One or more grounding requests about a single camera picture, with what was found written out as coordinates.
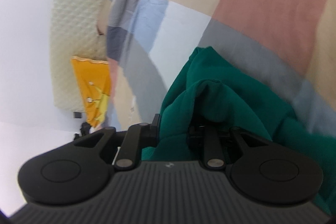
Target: white wall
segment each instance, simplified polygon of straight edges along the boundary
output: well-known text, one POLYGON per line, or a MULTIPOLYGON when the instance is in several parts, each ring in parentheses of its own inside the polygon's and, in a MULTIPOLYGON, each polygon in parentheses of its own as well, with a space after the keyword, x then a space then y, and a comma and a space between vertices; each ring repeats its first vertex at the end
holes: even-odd
POLYGON ((53 106, 49 24, 53 0, 0 0, 0 208, 23 199, 20 165, 73 138, 81 120, 53 106))

